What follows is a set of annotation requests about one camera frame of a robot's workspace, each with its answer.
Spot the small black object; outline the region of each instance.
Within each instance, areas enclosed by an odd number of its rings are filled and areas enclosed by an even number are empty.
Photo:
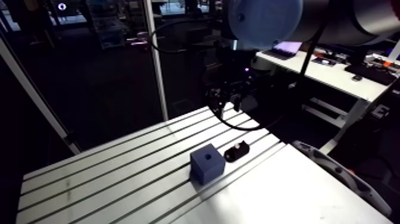
[[[362,76],[353,76],[353,78],[351,78],[353,81],[356,81],[356,82],[358,82],[358,81],[361,81],[361,79],[363,79],[363,77]]]
[[[335,168],[336,173],[342,173],[343,169],[341,167]]]
[[[242,158],[249,152],[250,146],[245,141],[243,141],[241,143],[235,144],[234,147],[226,150],[224,153],[224,158],[227,162],[232,163]]]
[[[366,67],[363,65],[351,65],[345,68],[346,71],[370,79],[382,85],[389,85],[396,80],[386,69],[377,67]]]

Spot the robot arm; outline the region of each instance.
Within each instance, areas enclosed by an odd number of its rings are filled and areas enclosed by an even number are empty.
[[[224,9],[232,34],[247,48],[310,41],[325,19],[320,43],[373,44],[400,30],[397,0],[226,0]]]

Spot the white pole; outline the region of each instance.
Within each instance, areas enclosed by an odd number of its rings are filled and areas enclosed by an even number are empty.
[[[145,5],[145,16],[147,20],[147,28],[149,35],[155,30],[154,26],[154,16],[153,16],[153,9],[151,7],[151,0],[143,0]],[[153,43],[155,46],[157,44],[157,34],[153,35]],[[162,110],[162,117],[166,122],[168,120],[168,110],[167,110],[167,101],[165,100],[165,92],[164,92],[164,82],[163,82],[163,73],[161,71],[161,62],[160,62],[160,55],[158,51],[154,48],[151,48],[151,52],[153,55],[153,64],[155,70],[155,77],[157,79],[157,88],[158,88],[158,96],[160,98],[161,103],[161,110]]]
[[[4,41],[0,37],[0,55],[4,59],[4,61],[7,63],[8,67],[14,74],[14,76],[17,78],[17,80],[20,82],[22,87],[25,89],[25,91],[28,93],[29,97],[32,99],[34,104],[38,107],[40,112],[46,117],[47,121],[50,123],[50,125],[54,128],[56,133],[61,137],[61,139],[68,145],[68,147],[71,149],[71,151],[75,154],[78,155],[80,154],[79,149],[76,147],[74,143],[68,144],[65,141],[65,138],[67,137],[67,132],[64,130],[64,128],[61,126],[57,118],[53,115],[51,110],[48,108],[46,103],[43,101],[42,97],[40,97],[39,93],[36,91],[35,87],[33,87],[32,83],[30,83],[29,79],[26,77],[24,72],[22,71],[21,67],[18,65],[16,62],[15,58],[5,45]]]
[[[394,47],[393,51],[387,58],[387,61],[395,62],[400,55],[400,40],[397,42],[396,46]]]

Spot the laptop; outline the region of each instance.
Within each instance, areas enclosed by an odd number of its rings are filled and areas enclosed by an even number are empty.
[[[272,48],[271,50],[263,51],[262,53],[279,58],[281,60],[288,60],[297,54],[297,52],[300,50],[301,45],[301,42],[284,41],[274,46],[274,48]]]

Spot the glass wall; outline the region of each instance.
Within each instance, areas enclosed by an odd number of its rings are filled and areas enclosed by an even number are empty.
[[[156,28],[177,21],[207,18],[208,4],[215,5],[215,2],[197,0],[169,3],[161,7],[162,14],[159,16],[156,15],[157,9],[153,6]],[[161,49],[177,51],[190,48],[181,54],[160,52],[165,97],[171,119],[205,106],[202,80],[210,73],[216,72],[213,68],[218,64],[215,49],[210,48],[210,45],[213,45],[214,32],[208,23],[182,23],[157,32],[157,42]]]
[[[3,0],[2,10],[20,29],[11,49],[82,150],[162,121],[143,2]]]

